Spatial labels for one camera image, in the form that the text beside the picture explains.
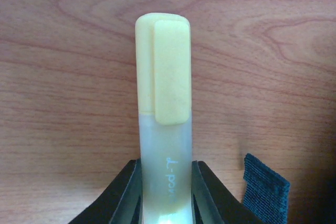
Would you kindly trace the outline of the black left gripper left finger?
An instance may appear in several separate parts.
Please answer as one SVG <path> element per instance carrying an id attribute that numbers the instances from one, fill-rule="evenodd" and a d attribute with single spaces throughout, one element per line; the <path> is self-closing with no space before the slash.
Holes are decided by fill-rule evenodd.
<path id="1" fill-rule="evenodd" d="M 142 223 L 141 161 L 130 160 L 103 193 L 69 223 Z"/>

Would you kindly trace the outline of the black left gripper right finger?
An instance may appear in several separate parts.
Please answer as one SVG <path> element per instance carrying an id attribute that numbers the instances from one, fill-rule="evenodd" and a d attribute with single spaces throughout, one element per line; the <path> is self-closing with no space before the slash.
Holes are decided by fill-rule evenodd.
<path id="1" fill-rule="evenodd" d="M 204 161 L 192 162 L 192 207 L 194 223 L 262 223 L 231 194 Z"/>

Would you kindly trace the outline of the navy blue student backpack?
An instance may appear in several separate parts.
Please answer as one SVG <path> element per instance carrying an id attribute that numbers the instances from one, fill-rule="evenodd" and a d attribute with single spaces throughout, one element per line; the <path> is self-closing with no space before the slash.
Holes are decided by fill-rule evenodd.
<path id="1" fill-rule="evenodd" d="M 243 205 L 263 223 L 288 222 L 290 183 L 252 154 L 244 158 Z"/>

